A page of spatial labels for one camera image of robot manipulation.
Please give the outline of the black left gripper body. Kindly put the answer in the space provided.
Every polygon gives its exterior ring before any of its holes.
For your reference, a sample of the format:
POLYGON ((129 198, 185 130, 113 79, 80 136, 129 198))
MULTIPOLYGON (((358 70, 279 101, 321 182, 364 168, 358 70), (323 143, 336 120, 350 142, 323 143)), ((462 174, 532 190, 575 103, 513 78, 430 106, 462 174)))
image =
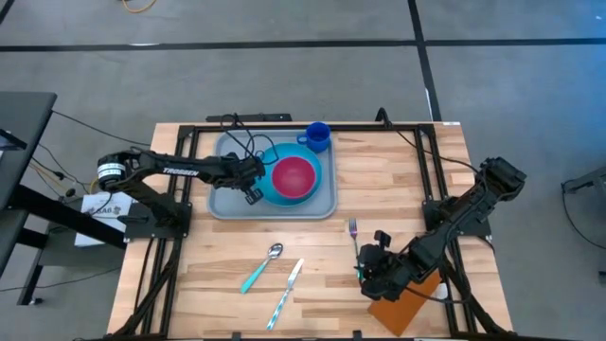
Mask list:
POLYGON ((249 156, 243 159, 235 153, 220 157, 220 166, 224 175, 218 182, 218 188, 230 188, 242 191, 249 205, 254 205, 263 198, 260 189, 255 188, 255 183, 265 174, 265 166, 257 156, 249 156))

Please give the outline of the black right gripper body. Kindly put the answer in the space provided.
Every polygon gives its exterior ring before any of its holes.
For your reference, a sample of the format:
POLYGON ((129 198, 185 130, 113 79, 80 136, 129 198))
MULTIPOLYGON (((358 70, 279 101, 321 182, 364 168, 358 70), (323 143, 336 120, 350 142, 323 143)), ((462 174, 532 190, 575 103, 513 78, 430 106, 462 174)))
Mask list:
POLYGON ((389 251, 391 236, 382 230, 374 232, 376 243, 360 247, 356 269, 361 274, 361 293, 375 301, 382 298, 397 301, 412 280, 413 268, 405 249, 389 251))

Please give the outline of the grey plastic tray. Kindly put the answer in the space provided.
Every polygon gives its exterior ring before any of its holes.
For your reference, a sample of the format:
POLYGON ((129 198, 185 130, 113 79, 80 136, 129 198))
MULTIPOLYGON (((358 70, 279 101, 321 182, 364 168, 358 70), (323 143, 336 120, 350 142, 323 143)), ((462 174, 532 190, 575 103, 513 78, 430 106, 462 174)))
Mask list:
MULTIPOLYGON (((215 143, 216 155, 235 153, 239 158, 248 155, 243 147, 247 146, 257 156, 263 158, 266 150, 280 143, 298 144, 296 137, 301 130, 256 130, 252 132, 253 142, 244 131, 221 134, 215 143)), ((237 189, 213 188, 207 199, 208 211, 222 220, 321 220, 332 214, 337 207, 337 177, 333 144, 321 152, 315 153, 320 159, 323 180, 319 190, 311 199, 298 206, 275 206, 263 198, 249 205, 245 194, 237 189)))

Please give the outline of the orange cloth napkin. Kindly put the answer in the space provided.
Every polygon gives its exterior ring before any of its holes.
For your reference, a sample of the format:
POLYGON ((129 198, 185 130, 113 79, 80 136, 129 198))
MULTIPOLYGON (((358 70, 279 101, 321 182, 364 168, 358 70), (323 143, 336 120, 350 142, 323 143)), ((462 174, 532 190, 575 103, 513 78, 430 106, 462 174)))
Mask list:
POLYGON ((382 298, 371 303, 367 311, 393 335, 402 336, 426 302, 426 298, 417 296, 410 292, 410 289, 431 296, 440 282, 441 277, 438 271, 435 271, 421 284, 411 282, 397 301, 392 302, 382 298))

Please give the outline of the cyan plastic plate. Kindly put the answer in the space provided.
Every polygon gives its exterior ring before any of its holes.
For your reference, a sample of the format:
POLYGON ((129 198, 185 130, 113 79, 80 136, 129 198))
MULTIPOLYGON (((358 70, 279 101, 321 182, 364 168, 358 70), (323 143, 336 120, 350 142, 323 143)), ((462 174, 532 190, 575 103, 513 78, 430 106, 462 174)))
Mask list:
POLYGON ((319 190, 322 184, 322 166, 318 156, 306 147, 294 143, 280 143, 265 151, 263 158, 266 174, 258 181, 256 188, 260 189, 264 195, 264 200, 275 206, 298 206, 308 201, 319 190), (318 182, 315 190, 302 200, 290 200, 281 197, 271 184, 271 174, 276 163, 288 156, 299 156, 308 159, 314 166, 318 182))

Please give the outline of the magenta plastic bowl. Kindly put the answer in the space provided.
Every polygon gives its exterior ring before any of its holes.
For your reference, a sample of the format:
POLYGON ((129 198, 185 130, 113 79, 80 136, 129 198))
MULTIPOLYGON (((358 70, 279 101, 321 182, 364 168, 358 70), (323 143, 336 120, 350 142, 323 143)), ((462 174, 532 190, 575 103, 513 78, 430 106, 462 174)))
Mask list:
POLYGON ((318 182, 317 172, 312 163, 303 157, 288 156, 276 163, 271 184, 285 199, 302 200, 310 195, 318 182))

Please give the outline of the blue plastic cup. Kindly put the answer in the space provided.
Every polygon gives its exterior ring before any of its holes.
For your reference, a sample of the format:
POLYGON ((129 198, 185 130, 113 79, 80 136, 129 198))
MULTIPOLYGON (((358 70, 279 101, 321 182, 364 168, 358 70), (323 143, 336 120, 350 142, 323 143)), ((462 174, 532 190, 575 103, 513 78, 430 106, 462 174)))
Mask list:
POLYGON ((316 121, 310 124, 303 134, 298 135, 296 141, 315 153, 321 153, 330 144, 330 126, 324 122, 316 121))

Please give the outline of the spoon with teal handle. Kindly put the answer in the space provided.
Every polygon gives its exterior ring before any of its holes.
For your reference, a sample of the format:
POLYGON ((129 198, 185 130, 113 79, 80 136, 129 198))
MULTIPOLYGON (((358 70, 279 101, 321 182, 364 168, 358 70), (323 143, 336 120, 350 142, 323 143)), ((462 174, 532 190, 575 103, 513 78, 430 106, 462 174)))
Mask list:
POLYGON ((246 294, 250 288, 253 286, 255 281, 258 279, 259 275, 263 272, 265 267, 271 260, 277 259, 283 251, 282 243, 274 243, 268 250, 267 257, 265 260, 259 265, 259 267, 248 277, 248 279, 241 286, 241 293, 246 294))

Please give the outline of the knife with striped handle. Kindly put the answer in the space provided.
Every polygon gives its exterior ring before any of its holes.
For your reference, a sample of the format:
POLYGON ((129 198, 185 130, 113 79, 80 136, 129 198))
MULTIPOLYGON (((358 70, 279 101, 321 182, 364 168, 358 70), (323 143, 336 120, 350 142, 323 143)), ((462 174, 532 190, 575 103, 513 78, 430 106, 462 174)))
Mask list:
POLYGON ((278 317, 280 315, 280 312, 282 311, 289 293, 292 291, 293 287, 294 287, 294 283, 296 281, 296 278, 301 270, 301 268, 303 267, 304 264, 304 260, 303 259, 299 259, 296 263, 296 265, 294 266, 291 274, 289 275, 288 279, 287 279, 287 286, 286 289, 280 299, 280 301, 278 302, 278 304, 276 305, 276 308, 270 318, 270 320, 268 321, 267 325, 266 325, 266 330, 267 331, 271 331, 274 327, 275 324, 278 320, 278 317))

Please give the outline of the black power strip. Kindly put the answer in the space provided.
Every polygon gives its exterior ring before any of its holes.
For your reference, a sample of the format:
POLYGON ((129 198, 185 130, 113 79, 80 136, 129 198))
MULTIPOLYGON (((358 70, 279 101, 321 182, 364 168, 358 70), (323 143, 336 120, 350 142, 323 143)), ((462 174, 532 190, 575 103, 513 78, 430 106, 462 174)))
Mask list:
POLYGON ((225 115, 217 115, 217 116, 207 116, 205 118, 206 122, 217 122, 221 123, 226 122, 228 120, 232 120, 233 117, 237 117, 242 122, 281 122, 287 121, 290 122, 293 120, 292 116, 288 113, 273 113, 273 114, 225 114, 225 115))

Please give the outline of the white printed paper sheet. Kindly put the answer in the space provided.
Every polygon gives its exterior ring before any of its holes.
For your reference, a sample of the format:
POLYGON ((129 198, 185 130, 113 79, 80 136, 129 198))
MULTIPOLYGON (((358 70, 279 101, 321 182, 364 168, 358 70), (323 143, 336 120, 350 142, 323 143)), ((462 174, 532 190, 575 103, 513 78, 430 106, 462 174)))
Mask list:
POLYGON ((123 192, 85 195, 80 211, 92 216, 95 220, 107 224, 120 232, 125 231, 125 224, 117 218, 126 216, 134 199, 123 192))

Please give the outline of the black side desk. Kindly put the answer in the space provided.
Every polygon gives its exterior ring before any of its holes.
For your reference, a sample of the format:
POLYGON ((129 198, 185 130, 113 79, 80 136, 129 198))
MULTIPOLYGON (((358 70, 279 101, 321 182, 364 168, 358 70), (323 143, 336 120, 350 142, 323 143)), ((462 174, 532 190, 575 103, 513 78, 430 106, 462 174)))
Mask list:
POLYGON ((0 277, 16 244, 37 250, 27 281, 18 288, 19 305, 35 305, 41 301, 33 294, 44 269, 39 263, 40 257, 50 244, 48 233, 25 228, 29 215, 65 226, 118 249, 126 248, 123 232, 21 183, 51 118, 56 99, 54 93, 0 91, 0 129, 27 143, 25 150, 0 152, 0 277))

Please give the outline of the black metal table frame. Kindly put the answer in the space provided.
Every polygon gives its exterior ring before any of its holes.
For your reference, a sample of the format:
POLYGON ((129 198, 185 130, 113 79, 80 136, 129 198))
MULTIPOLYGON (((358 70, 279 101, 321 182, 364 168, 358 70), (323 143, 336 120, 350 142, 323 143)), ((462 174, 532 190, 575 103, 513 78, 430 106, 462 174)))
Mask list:
POLYGON ((158 295, 150 331, 168 326, 170 339, 297 338, 329 341, 388 337, 367 309, 369 300, 357 285, 353 240, 348 220, 355 218, 358 243, 371 242, 376 230, 390 234, 401 248, 421 233, 421 204, 443 194, 459 195, 473 181, 467 168, 465 139, 458 125, 434 124, 425 147, 447 157, 442 171, 421 170, 410 142, 378 122, 337 123, 332 141, 336 159, 337 207, 319 221, 224 221, 207 209, 210 189, 200 181, 149 179, 157 190, 172 189, 193 205, 174 283, 158 295), (271 260, 246 294, 242 284, 267 257, 274 243, 280 256, 271 260), (287 279, 304 260, 275 327, 266 330, 287 279))

